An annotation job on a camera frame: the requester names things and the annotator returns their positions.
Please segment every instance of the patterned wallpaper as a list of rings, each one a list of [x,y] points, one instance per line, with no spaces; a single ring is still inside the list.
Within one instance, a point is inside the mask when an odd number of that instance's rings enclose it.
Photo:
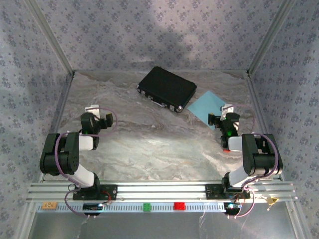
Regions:
[[[297,0],[254,76],[271,132],[319,238],[319,2]]]
[[[66,72],[22,0],[0,1],[0,238],[11,238]]]
[[[282,0],[38,0],[75,70],[247,69]]]

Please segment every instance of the purple cable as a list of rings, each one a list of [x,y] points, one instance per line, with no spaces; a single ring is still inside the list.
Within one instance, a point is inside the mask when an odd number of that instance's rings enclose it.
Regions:
[[[58,148],[59,148],[59,143],[60,143],[60,140],[61,138],[66,135],[68,133],[62,133],[59,135],[58,139],[56,140],[56,143],[55,143],[55,148],[54,148],[54,158],[55,158],[55,164],[56,164],[56,167],[58,168],[59,170],[59,173],[65,177],[67,180],[69,180],[70,182],[74,183],[77,187],[80,186],[79,182],[75,181],[74,179],[72,178],[69,178],[68,175],[66,175],[65,173],[63,173],[62,171],[62,168],[60,166],[60,163],[59,163],[59,158],[58,158]]]
[[[65,194],[65,197],[64,197],[64,202],[65,202],[65,205],[68,207],[68,209],[70,209],[71,212],[73,212],[74,214],[76,214],[76,215],[78,215],[78,216],[80,216],[80,217],[88,218],[88,216],[85,215],[84,213],[79,213],[79,212],[77,212],[76,210],[74,210],[74,209],[68,204],[68,202],[67,202],[67,197],[69,196],[69,194],[70,194],[70,193],[77,192],[77,191],[79,191],[79,190],[80,190],[80,188],[78,188],[78,189],[73,189],[73,190],[67,192],[67,193]]]
[[[251,192],[253,193],[253,204],[251,205],[251,207],[249,208],[249,210],[248,210],[247,212],[245,212],[244,214],[239,215],[239,216],[236,215],[237,218],[241,218],[241,217],[246,216],[247,214],[249,214],[249,213],[251,212],[251,210],[253,210],[254,205],[255,205],[255,193],[254,193],[254,191],[253,191],[252,188],[247,187],[248,184],[249,184],[249,183],[252,183],[252,182],[255,182],[256,180],[258,180],[258,179],[260,179],[260,178],[268,177],[268,176],[272,175],[275,170],[278,169],[278,161],[279,161],[279,159],[278,159],[278,151],[277,151],[277,149],[276,149],[275,144],[274,144],[267,136],[265,136],[265,135],[262,134],[262,133],[254,133],[254,134],[263,137],[264,139],[267,140],[268,144],[271,145],[271,147],[273,148],[273,151],[275,152],[275,164],[274,164],[273,169],[272,169],[269,173],[267,173],[267,174],[265,174],[265,175],[263,175],[263,176],[257,176],[257,177],[255,177],[255,178],[248,179],[246,182],[243,183],[243,185],[244,185],[244,190],[249,190],[249,191],[251,191]]]
[[[232,107],[237,107],[237,106],[249,108],[249,109],[251,110],[251,112],[253,113],[253,126],[252,126],[252,128],[251,128],[251,131],[253,131],[253,130],[254,130],[254,127],[255,127],[256,116],[255,116],[255,111],[254,111],[254,109],[253,109],[251,106],[245,105],[245,104],[235,104],[235,105],[228,106],[228,107],[224,108],[224,110],[229,109],[229,108],[232,108]]]
[[[249,210],[247,212],[245,212],[244,214],[238,215],[240,213],[240,210],[239,210],[238,214],[236,215],[237,218],[242,218],[242,217],[248,215],[251,212],[251,210],[253,210],[253,208],[255,206],[255,192],[254,192],[254,190],[252,188],[245,188],[245,189],[248,189],[249,191],[251,191],[253,193],[253,203],[250,206]]]
[[[270,175],[272,175],[272,174],[278,169],[278,161],[279,161],[279,159],[278,159],[278,152],[277,152],[277,149],[276,149],[275,144],[274,144],[267,136],[265,136],[265,135],[262,134],[262,133],[254,133],[254,134],[263,137],[264,139],[267,140],[268,144],[271,145],[271,147],[273,148],[273,151],[274,151],[274,153],[275,153],[275,164],[274,164],[274,167],[272,168],[272,170],[270,170],[269,173],[267,173],[267,174],[265,174],[265,175],[263,175],[263,176],[257,176],[257,177],[255,177],[255,178],[248,179],[246,182],[243,183],[244,187],[245,187],[246,185],[248,185],[249,183],[255,182],[256,180],[258,180],[258,179],[260,179],[260,178],[269,177]]]
[[[115,116],[116,125],[115,125],[115,127],[113,128],[113,130],[112,130],[111,132],[109,132],[109,133],[100,134],[100,135],[97,135],[97,134],[85,134],[85,135],[83,135],[83,136],[101,137],[101,136],[109,136],[109,135],[111,135],[111,134],[117,129],[117,127],[118,127],[118,117],[117,117],[116,113],[115,113],[113,110],[108,109],[108,108],[100,108],[100,107],[89,108],[89,110],[95,110],[95,109],[101,109],[101,110],[106,110],[106,111],[112,112],[112,113],[114,114],[114,116]],[[77,191],[80,191],[80,190],[81,190],[81,185],[80,185],[79,182],[75,181],[74,179],[69,178],[68,175],[66,175],[66,174],[62,171],[62,168],[61,168],[60,163],[59,163],[59,158],[58,158],[59,143],[60,143],[61,138],[62,138],[64,135],[66,135],[66,134],[68,134],[68,133],[62,133],[62,134],[60,134],[59,137],[58,137],[58,139],[56,140],[55,148],[54,148],[55,164],[56,164],[57,169],[59,170],[59,173],[60,173],[63,177],[65,177],[67,180],[69,180],[70,182],[74,183],[75,186],[78,187],[78,189],[74,189],[74,190],[71,190],[71,191],[67,192],[67,194],[66,194],[65,197],[64,197],[64,202],[65,202],[65,205],[68,207],[68,209],[70,209],[70,211],[72,211],[73,213],[75,213],[75,214],[78,215],[78,216],[87,218],[87,216],[86,216],[85,214],[82,214],[82,213],[79,213],[79,212],[73,210],[73,209],[71,208],[71,206],[67,203],[67,197],[69,196],[69,194],[70,194],[70,193],[77,192]]]

